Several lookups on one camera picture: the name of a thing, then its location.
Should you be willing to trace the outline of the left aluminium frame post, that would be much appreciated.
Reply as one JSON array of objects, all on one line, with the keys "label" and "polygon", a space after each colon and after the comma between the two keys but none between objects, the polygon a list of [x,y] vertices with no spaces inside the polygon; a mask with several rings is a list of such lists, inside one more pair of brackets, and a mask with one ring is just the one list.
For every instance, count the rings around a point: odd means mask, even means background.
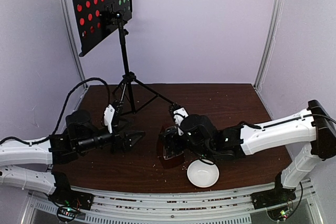
[{"label": "left aluminium frame post", "polygon": [[82,65],[79,60],[79,56],[77,54],[77,46],[74,38],[74,32],[71,26],[71,20],[70,20],[70,15],[69,15],[69,10],[68,10],[68,3],[67,0],[60,0],[61,8],[62,8],[62,14],[64,17],[65,25],[66,25],[66,30],[67,30],[67,36],[68,36],[68,42],[70,46],[70,51],[72,54],[72,58],[75,63],[76,71],[77,74],[80,78],[81,81],[85,80],[85,75],[82,69]]}]

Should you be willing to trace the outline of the aluminium front rail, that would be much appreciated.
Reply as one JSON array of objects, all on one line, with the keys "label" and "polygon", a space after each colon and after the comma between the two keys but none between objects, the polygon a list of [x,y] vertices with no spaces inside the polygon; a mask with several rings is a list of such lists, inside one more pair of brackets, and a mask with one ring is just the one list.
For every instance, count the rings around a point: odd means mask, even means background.
[{"label": "aluminium front rail", "polygon": [[263,184],[229,190],[180,194],[141,194],[76,190],[93,194],[90,210],[82,210],[72,223],[274,223],[270,214],[289,207],[295,210],[285,223],[324,223],[311,180],[297,187],[297,199],[273,207],[256,209],[251,194],[269,190]]}]

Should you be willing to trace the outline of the clear plastic metronome cover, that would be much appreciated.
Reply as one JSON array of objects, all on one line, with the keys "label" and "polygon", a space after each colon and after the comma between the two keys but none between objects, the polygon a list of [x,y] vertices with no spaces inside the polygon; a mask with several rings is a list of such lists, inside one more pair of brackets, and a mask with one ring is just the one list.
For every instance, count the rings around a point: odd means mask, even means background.
[{"label": "clear plastic metronome cover", "polygon": [[184,154],[183,146],[179,142],[179,134],[175,126],[164,127],[159,139],[163,144],[163,158],[172,159]]}]

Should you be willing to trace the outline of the red wooden metronome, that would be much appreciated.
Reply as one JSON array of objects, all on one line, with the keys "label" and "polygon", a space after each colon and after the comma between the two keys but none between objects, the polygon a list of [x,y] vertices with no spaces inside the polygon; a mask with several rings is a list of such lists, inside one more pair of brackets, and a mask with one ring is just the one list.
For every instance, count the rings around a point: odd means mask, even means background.
[{"label": "red wooden metronome", "polygon": [[171,169],[185,162],[184,151],[176,145],[177,129],[163,125],[156,143],[156,155],[164,169]]}]

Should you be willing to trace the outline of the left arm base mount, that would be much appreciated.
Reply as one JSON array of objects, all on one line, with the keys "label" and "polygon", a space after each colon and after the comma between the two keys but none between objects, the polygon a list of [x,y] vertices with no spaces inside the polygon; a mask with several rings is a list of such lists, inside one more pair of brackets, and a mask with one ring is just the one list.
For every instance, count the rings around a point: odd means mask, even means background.
[{"label": "left arm base mount", "polygon": [[90,210],[94,195],[71,188],[67,176],[61,172],[51,173],[55,179],[55,190],[49,195],[49,199],[59,206],[69,207],[71,210]]}]

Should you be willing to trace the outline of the white ceramic bowl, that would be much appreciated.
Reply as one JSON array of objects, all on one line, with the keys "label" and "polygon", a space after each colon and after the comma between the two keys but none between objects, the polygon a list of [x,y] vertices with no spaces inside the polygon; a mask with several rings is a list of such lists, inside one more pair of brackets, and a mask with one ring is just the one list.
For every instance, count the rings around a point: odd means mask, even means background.
[{"label": "white ceramic bowl", "polygon": [[214,163],[206,159],[198,159],[188,166],[186,174],[192,185],[209,188],[217,183],[220,172]]}]

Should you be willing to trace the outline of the aluminium frame post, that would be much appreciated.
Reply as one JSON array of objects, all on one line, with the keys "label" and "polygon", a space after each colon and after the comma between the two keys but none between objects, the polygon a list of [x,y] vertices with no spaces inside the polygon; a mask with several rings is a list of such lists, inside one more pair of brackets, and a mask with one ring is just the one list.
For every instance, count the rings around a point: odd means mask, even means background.
[{"label": "aluminium frame post", "polygon": [[267,37],[266,37],[266,42],[265,42],[264,50],[262,53],[261,62],[260,62],[259,69],[257,72],[256,80],[254,83],[254,88],[258,92],[261,90],[261,86],[267,74],[268,66],[269,66],[270,59],[271,59],[271,54],[273,52],[274,45],[275,45],[275,35],[276,35],[277,27],[280,22],[283,3],[284,3],[284,0],[274,0],[270,24],[268,28]]},{"label": "aluminium frame post", "polygon": [[68,36],[68,42],[70,46],[70,51],[72,54],[72,58],[75,63],[76,71],[77,74],[80,78],[81,81],[85,80],[85,75],[82,69],[82,65],[79,60],[79,56],[77,54],[77,46],[74,38],[74,32],[71,26],[71,20],[70,20],[70,15],[69,15],[69,10],[68,10],[68,3],[67,0],[60,0],[61,8],[62,8],[62,14],[64,17],[65,25],[66,25],[66,30],[67,30],[67,36]]}]

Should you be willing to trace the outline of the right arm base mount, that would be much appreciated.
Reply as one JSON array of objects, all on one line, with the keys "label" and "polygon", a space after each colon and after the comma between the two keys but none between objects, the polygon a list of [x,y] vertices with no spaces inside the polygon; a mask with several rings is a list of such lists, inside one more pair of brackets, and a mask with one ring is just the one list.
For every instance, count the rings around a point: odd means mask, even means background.
[{"label": "right arm base mount", "polygon": [[285,221],[293,212],[296,194],[291,190],[275,192],[274,189],[251,194],[254,209],[267,209],[268,217],[276,222]]}]

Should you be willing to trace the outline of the black perforated music stand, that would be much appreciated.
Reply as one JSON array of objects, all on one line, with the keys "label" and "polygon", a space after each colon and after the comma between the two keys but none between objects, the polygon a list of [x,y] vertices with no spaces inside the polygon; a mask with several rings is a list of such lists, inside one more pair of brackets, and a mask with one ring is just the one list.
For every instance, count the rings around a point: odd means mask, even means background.
[{"label": "black perforated music stand", "polygon": [[125,39],[128,31],[125,29],[125,25],[132,18],[132,0],[72,0],[72,4],[81,42],[80,56],[85,56],[111,33],[118,32],[124,75],[117,88],[122,90],[121,101],[125,99],[129,101],[130,113],[136,114],[142,109],[135,106],[133,83],[153,93],[154,96],[145,105],[157,98],[161,98],[169,104],[174,103],[171,99],[141,82],[135,73],[130,71]]}]

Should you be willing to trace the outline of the right aluminium frame post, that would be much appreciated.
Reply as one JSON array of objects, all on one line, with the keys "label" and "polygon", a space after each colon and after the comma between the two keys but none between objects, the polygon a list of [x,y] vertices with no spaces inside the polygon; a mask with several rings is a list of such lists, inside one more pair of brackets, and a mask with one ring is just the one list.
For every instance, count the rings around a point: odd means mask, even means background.
[{"label": "right aluminium frame post", "polygon": [[257,72],[256,80],[254,83],[254,88],[258,92],[261,90],[261,86],[267,74],[268,66],[269,66],[270,59],[271,59],[271,54],[273,52],[274,45],[275,45],[275,35],[276,35],[277,27],[280,22],[283,3],[284,3],[284,0],[274,0],[270,24],[268,28],[267,37],[266,37],[266,42],[265,42],[264,50],[262,53],[261,62],[260,62],[259,69]]}]

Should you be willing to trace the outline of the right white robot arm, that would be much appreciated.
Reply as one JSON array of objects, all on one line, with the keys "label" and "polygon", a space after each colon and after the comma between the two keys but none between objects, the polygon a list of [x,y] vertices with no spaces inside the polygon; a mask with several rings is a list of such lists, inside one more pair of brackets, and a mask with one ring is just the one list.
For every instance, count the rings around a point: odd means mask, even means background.
[{"label": "right white robot arm", "polygon": [[213,186],[219,179],[219,160],[233,160],[263,150],[291,143],[303,143],[301,152],[278,174],[275,187],[269,192],[272,203],[279,204],[289,196],[314,167],[335,157],[335,119],[317,100],[285,118],[259,124],[240,122],[218,130],[208,117],[182,115],[178,133],[187,148],[199,156],[187,168],[189,181],[200,188]]}]

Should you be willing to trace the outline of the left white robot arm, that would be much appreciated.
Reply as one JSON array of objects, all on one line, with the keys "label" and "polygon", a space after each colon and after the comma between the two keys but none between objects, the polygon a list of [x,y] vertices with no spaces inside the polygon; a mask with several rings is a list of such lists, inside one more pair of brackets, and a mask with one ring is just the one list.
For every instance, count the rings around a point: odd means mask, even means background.
[{"label": "left white robot arm", "polygon": [[131,150],[145,137],[145,132],[117,132],[114,116],[113,107],[107,107],[104,126],[99,129],[93,125],[89,112],[78,110],[66,116],[66,128],[61,134],[26,141],[17,137],[1,140],[1,184],[56,196],[64,205],[71,205],[76,197],[65,174],[38,172],[25,165],[68,164],[106,146],[124,152]]}]

